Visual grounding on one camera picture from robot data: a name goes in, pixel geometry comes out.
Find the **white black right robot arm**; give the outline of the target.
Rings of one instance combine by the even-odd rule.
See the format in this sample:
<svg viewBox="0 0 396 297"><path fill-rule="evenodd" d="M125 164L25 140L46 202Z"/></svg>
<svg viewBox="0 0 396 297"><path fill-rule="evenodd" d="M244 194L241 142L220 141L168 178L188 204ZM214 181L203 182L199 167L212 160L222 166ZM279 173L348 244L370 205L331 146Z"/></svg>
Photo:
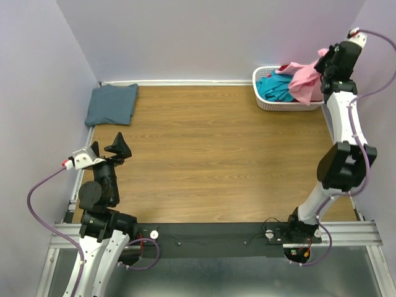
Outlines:
<svg viewBox="0 0 396 297"><path fill-rule="evenodd" d="M289 242L313 237L326 211L340 196L366 180L377 157L377 149L368 145L361 130L356 111L358 90L351 79L366 40L348 39L330 46L314 66L321 75L321 93L331 115L334 145L317 166L317 184L310 196L288 218L283 234Z"/></svg>

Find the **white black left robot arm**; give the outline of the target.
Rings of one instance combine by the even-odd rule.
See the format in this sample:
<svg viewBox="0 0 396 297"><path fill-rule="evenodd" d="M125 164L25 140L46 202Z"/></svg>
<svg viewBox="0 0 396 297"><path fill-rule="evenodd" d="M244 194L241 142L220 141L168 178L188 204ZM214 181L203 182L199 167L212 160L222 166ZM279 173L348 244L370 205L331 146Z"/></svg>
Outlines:
<svg viewBox="0 0 396 297"><path fill-rule="evenodd" d="M92 171L93 179L83 183L78 192L78 207L83 214L78 254L65 296L98 296L122 249L138 234L137 218L115 210L120 202L115 168L132 157L132 151L120 132L105 151L111 156L101 156L99 144L94 141L72 154L75 167Z"/></svg>

